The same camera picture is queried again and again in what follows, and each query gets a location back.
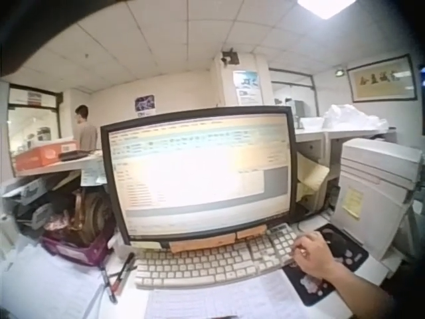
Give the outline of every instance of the mouse pad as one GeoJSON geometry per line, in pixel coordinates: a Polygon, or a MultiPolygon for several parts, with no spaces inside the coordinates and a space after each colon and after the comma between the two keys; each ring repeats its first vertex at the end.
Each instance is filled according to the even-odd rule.
{"type": "MultiPolygon", "coordinates": [[[[336,261],[343,263],[349,270],[355,272],[369,257],[369,253],[356,244],[332,224],[326,224],[318,229],[325,238],[336,261]]],[[[326,280],[320,280],[304,273],[295,263],[282,268],[302,302],[313,306],[335,290],[326,280]]]]}

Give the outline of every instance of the white printer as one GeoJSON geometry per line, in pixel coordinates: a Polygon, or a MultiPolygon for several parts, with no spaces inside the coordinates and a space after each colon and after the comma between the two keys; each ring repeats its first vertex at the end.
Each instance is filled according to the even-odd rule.
{"type": "Polygon", "coordinates": [[[331,222],[381,260],[412,204],[421,169],[420,150],[362,138],[345,142],[331,222]]]}

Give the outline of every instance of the plastic bag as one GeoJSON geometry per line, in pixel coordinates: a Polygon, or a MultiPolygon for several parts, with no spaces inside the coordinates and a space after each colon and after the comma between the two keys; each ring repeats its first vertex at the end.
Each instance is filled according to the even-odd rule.
{"type": "Polygon", "coordinates": [[[332,105],[324,115],[323,127],[331,130],[387,130],[388,121],[366,115],[353,105],[332,105]]]}

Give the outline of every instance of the man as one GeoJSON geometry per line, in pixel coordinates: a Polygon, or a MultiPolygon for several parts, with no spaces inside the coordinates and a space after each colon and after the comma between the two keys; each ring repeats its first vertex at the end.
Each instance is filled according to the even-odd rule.
{"type": "Polygon", "coordinates": [[[299,237],[293,254],[302,271],[330,282],[356,317],[383,318],[392,310],[392,297],[335,261],[321,233],[299,237]]]}
{"type": "Polygon", "coordinates": [[[98,131],[95,126],[87,122],[87,117],[87,106],[80,105],[75,109],[75,118],[78,123],[75,138],[80,144],[80,150],[92,151],[96,149],[98,131]]]}

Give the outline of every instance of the monitor screen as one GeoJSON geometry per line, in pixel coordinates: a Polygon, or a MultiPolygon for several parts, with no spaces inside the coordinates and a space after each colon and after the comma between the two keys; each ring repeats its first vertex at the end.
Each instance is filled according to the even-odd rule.
{"type": "Polygon", "coordinates": [[[208,116],[108,132],[108,183],[113,178],[129,241],[225,233],[287,214],[289,135],[286,113],[208,116]]]}

